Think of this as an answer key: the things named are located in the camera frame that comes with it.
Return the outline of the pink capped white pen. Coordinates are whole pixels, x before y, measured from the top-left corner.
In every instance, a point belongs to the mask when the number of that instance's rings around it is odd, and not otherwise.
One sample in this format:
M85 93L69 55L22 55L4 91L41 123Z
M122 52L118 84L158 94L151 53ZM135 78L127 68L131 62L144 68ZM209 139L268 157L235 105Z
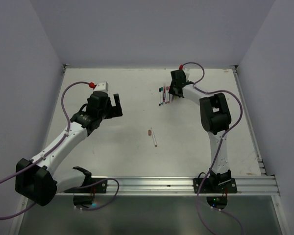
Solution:
M165 92L165 104L170 102L170 94L169 94L169 86L166 86L166 92Z

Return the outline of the brown capped white pen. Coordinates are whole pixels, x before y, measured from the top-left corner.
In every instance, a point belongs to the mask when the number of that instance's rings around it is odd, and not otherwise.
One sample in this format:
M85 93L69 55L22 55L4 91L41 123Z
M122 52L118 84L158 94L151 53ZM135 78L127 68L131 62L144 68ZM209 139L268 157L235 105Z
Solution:
M150 129L150 133L151 133L151 136L152 136L153 144L154 144L155 147L157 147L158 146L157 140L156 140L156 137L155 137L155 134L154 134L154 131L153 131L152 128Z

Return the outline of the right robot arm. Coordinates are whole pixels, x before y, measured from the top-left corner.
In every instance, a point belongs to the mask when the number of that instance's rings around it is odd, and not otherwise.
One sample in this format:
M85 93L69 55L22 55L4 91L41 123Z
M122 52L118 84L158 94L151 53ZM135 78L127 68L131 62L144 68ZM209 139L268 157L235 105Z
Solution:
M169 94L188 99L200 108L200 121L207 132L211 149L211 166L207 174L195 179L196 193L220 193L231 184L226 135L232 122L224 93L206 92L188 81L184 70L171 71Z

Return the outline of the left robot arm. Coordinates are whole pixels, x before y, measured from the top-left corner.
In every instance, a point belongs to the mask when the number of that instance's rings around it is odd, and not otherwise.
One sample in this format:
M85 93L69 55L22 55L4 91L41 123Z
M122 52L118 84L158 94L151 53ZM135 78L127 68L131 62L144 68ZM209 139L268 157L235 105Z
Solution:
M15 190L40 206L45 206L57 193L67 190L98 192L96 185L106 184L105 179L92 179L90 171L75 166L67 174L55 178L63 160L82 141L99 128L105 119L123 115L120 97L114 94L115 105L106 92L94 91L70 120L70 125L46 149L30 160L22 158L16 164Z

